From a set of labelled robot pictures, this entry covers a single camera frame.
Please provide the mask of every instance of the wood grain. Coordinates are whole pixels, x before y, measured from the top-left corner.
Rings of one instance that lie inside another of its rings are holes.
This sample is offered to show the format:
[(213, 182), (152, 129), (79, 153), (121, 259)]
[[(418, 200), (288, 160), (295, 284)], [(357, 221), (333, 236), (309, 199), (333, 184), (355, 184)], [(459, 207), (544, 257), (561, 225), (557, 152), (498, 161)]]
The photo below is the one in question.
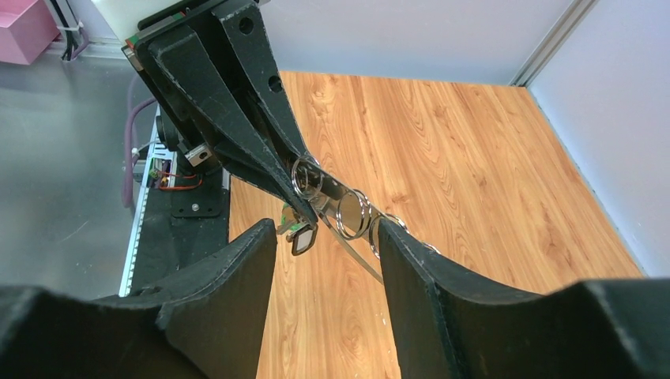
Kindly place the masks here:
[[(543, 293), (640, 275), (524, 88), (282, 77), (322, 166), (448, 258)], [(233, 237), (279, 220), (279, 200), (232, 191)], [(258, 377), (400, 377), (383, 287), (325, 228), (302, 257), (280, 240)]]

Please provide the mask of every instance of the black cable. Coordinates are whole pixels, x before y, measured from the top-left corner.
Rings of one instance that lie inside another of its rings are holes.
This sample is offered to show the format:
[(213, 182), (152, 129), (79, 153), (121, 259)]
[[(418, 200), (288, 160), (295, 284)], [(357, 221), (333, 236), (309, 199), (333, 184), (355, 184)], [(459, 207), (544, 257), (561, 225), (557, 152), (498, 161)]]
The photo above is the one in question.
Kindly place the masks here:
[[(61, 7), (58, 5), (56, 0), (51, 0), (51, 5), (54, 7), (54, 10), (56, 11), (56, 14), (58, 15), (58, 19), (61, 21), (61, 25), (63, 28), (69, 28), (70, 26), (67, 24), (67, 21), (65, 19), (65, 16), (62, 13)], [(74, 42), (74, 36), (71, 31), (66, 30), (65, 31), (65, 36), (66, 36), (66, 50), (61, 56), (61, 59), (66, 59), (69, 61), (72, 59), (72, 52), (76, 47), (73, 47), (76, 42)]]
[[(64, 0), (64, 1), (65, 1), (65, 4), (67, 5), (67, 9), (70, 11), (70, 14), (74, 15), (74, 11), (72, 10), (72, 6), (70, 5), (70, 2), (68, 2), (67, 0)], [(74, 38), (74, 34), (72, 32), (70, 32), (70, 38), (72, 39), (72, 44), (73, 44), (72, 49), (70, 50), (70, 59), (71, 59), (72, 54), (74, 54), (74, 52), (79, 48), (79, 43), (77, 42), (77, 39)]]

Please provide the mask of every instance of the metal ring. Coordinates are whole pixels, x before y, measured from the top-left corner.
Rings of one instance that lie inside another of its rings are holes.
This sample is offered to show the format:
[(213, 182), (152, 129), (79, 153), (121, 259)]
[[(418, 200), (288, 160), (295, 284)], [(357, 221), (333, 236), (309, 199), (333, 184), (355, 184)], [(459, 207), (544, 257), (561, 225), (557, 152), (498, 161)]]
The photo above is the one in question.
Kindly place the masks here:
[[(350, 235), (346, 231), (346, 229), (344, 229), (344, 223), (342, 222), (342, 201), (350, 193), (353, 193), (354, 196), (356, 196), (356, 199), (358, 199), (358, 203), (360, 205), (360, 225), (358, 231), (353, 235)], [(337, 212), (335, 213), (335, 222), (337, 224), (337, 231), (340, 232), (340, 236), (342, 238), (344, 238), (347, 241), (352, 241), (363, 235), (363, 233), (365, 233), (365, 228), (363, 227), (363, 225), (365, 224), (365, 213), (366, 213), (365, 208), (366, 208), (365, 195), (363, 195), (363, 193), (358, 191), (357, 189), (348, 189), (347, 192), (344, 193), (344, 196), (342, 196), (340, 201), (337, 202)]]
[(396, 223), (397, 223), (401, 228), (403, 228), (403, 230), (405, 230), (406, 232), (409, 233), (409, 230), (407, 230), (407, 224), (406, 224), (400, 217), (398, 217), (398, 216), (396, 216), (396, 215), (392, 215), (392, 214), (390, 214), (390, 213), (386, 213), (385, 216), (386, 216), (386, 217), (390, 217), (391, 219), (396, 220)]
[[(311, 162), (317, 166), (321, 165), (313, 156), (307, 154), (296, 159), (293, 163), (293, 167), (291, 167), (291, 183), (293, 183), (293, 190), (295, 190), (295, 193), (297, 193), (299, 197), (303, 198), (304, 200), (311, 201), (318, 196), (318, 193), (321, 192), (321, 188), (323, 188), (323, 173), (319, 172), (319, 183), (312, 194), (309, 194), (307, 191), (302, 191), (300, 189), (300, 185), (298, 184), (298, 166), (301, 162)], [(309, 180), (306, 180), (305, 182), (305, 189), (307, 189), (307, 182), (309, 182)]]
[(372, 253), (377, 257), (377, 259), (381, 259), (381, 256), (379, 255), (379, 249), (377, 249), (377, 245), (375, 245), (375, 239), (372, 236), (372, 231), (375, 228), (375, 222), (379, 221), (383, 216), (386, 216), (387, 218), (391, 218), (395, 220), (395, 223), (401, 227), (404, 231), (408, 232), (407, 230), (407, 224), (398, 216), (392, 215), (390, 213), (384, 213), (384, 214), (379, 214), (377, 217), (375, 217), (371, 222), (370, 222), (370, 227), (367, 230), (367, 239), (370, 240), (370, 248), (372, 249)]
[(381, 256), (379, 255), (379, 249), (377, 249), (377, 245), (375, 245), (375, 239), (372, 236), (372, 231), (375, 228), (375, 222), (379, 221), (383, 217), (382, 214), (377, 215), (372, 221), (370, 221), (370, 227), (367, 229), (367, 239), (370, 240), (370, 248), (372, 249), (372, 253), (377, 257), (377, 259), (382, 259)]
[(363, 197), (363, 199), (365, 200), (365, 205), (367, 206), (367, 225), (363, 227), (363, 232), (361, 233), (361, 235), (363, 235), (363, 233), (365, 233), (365, 231), (367, 231), (367, 229), (369, 228), (370, 222), (372, 221), (372, 203), (370, 202), (370, 199), (367, 197), (365, 193), (361, 192), (358, 189), (354, 189), (354, 191)]
[(426, 246), (428, 249), (435, 251), (435, 252), (436, 252), (437, 254), (439, 254), (439, 255), (442, 255), (442, 253), (440, 253), (440, 251), (438, 250), (437, 247), (431, 245), (431, 244), (428, 243), (428, 242), (421, 242), (421, 243), (423, 243), (423, 245)]

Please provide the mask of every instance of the metal frame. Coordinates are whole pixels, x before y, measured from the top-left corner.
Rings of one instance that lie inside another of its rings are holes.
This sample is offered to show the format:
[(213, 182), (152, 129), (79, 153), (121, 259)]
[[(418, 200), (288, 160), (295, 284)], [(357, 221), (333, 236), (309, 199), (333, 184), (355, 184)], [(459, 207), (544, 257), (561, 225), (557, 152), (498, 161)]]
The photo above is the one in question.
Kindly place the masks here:
[(598, 0), (573, 0), (540, 46), (514, 76), (510, 85), (528, 87), (597, 2)]
[[(160, 115), (160, 108), (156, 109), (156, 116)], [(153, 123), (153, 130), (151, 132), (151, 141), (158, 140), (158, 130), (156, 122)], [(174, 160), (175, 153), (169, 152), (162, 144), (151, 144), (149, 146), (149, 154), (147, 155), (147, 162), (151, 159), (160, 157), (161, 159)], [(142, 175), (142, 183), (149, 180), (149, 172), (151, 165), (145, 166), (145, 172)], [(149, 188), (147, 186), (140, 186), (140, 194), (137, 197), (137, 206), (135, 208), (135, 217), (133, 219), (133, 229), (130, 231), (130, 240), (128, 241), (128, 250), (126, 253), (126, 264), (123, 266), (123, 274), (121, 276), (121, 284), (119, 287), (119, 296), (125, 297), (130, 294), (130, 288), (133, 284), (133, 273), (135, 269), (135, 259), (137, 258), (137, 248), (140, 243), (140, 235), (142, 233), (142, 221), (145, 216), (146, 202), (149, 198)]]

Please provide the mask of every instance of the gray floor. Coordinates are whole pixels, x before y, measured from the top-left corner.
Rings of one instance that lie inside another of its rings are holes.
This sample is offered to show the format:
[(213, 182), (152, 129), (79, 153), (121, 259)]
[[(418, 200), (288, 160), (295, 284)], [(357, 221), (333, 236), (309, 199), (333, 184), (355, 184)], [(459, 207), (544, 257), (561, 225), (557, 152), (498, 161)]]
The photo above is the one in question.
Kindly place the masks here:
[[(118, 292), (132, 215), (121, 205), (125, 60), (0, 63), (0, 284), (78, 298)], [(134, 103), (149, 97), (143, 84)], [(155, 108), (138, 119), (147, 141)]]

